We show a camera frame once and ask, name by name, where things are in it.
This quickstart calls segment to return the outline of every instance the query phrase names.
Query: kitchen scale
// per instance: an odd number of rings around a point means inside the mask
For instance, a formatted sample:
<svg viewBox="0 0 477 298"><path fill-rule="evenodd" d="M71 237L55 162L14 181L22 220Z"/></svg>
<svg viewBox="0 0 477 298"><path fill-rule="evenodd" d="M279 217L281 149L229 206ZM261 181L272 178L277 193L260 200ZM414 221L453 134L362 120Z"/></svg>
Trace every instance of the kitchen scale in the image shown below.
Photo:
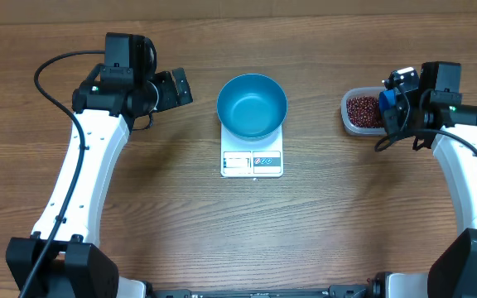
<svg viewBox="0 0 477 298"><path fill-rule="evenodd" d="M223 177L281 177L282 126L268 137L246 141L222 126L220 173Z"/></svg>

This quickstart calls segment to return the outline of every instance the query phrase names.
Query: wood grain surface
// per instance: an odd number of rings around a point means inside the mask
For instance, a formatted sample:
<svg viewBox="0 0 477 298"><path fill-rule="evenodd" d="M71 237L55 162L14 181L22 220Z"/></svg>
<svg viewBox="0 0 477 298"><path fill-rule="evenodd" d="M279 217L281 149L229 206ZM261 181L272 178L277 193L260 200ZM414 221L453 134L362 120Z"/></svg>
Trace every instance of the wood grain surface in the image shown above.
<svg viewBox="0 0 477 298"><path fill-rule="evenodd" d="M15 297L4 262L51 196L70 120L32 75L73 50L104 48L108 31L149 36L158 69L184 67L195 102L135 132L113 173L101 249L128 278L158 289L272 289L365 282L380 271L424 272L455 239L450 194L430 151L405 141L374 153L340 119L349 89L430 60L463 65L477 105L477 14L98 22L0 26L0 297ZM70 105L103 59L56 62L40 81ZM219 90L262 73L287 92L285 174L222 179Z"/></svg>
<svg viewBox="0 0 477 298"><path fill-rule="evenodd" d="M477 12L472 0L0 0L0 25Z"/></svg>

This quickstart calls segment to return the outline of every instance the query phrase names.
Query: bean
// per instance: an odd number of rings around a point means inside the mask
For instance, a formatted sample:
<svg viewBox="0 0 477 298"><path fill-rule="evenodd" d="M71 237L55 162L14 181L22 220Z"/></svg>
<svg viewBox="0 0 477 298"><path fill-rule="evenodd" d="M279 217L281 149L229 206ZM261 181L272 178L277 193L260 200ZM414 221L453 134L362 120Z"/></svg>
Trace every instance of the bean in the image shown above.
<svg viewBox="0 0 477 298"><path fill-rule="evenodd" d="M347 101L349 120L356 127L381 128L382 116L378 107L378 99L374 96L361 96Z"/></svg>

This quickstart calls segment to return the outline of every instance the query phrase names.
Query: black joint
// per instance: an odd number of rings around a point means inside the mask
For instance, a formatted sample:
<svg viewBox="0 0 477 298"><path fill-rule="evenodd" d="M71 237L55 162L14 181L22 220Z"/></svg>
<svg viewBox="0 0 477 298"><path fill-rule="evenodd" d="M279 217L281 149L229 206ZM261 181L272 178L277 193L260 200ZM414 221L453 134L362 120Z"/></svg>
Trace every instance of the black joint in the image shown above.
<svg viewBox="0 0 477 298"><path fill-rule="evenodd" d="M70 242L72 243L82 243L83 241L84 241L84 236L78 235L78 234L73 234L70 240Z"/></svg>
<svg viewBox="0 0 477 298"><path fill-rule="evenodd" d="M40 235L41 235L41 232L40 232L40 231L35 231L35 232L32 233L32 235L30 236L30 239L39 239L39 238L40 238Z"/></svg>

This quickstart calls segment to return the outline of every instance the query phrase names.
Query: metal bowl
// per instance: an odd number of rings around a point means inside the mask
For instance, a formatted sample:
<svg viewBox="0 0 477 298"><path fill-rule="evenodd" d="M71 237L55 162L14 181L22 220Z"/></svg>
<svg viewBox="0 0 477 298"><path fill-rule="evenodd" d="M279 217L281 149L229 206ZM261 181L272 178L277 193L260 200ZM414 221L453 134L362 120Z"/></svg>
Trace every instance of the metal bowl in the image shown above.
<svg viewBox="0 0 477 298"><path fill-rule="evenodd" d="M269 136L284 122L288 101L281 86L262 74L243 74L220 91L216 113L231 133L245 140Z"/></svg>

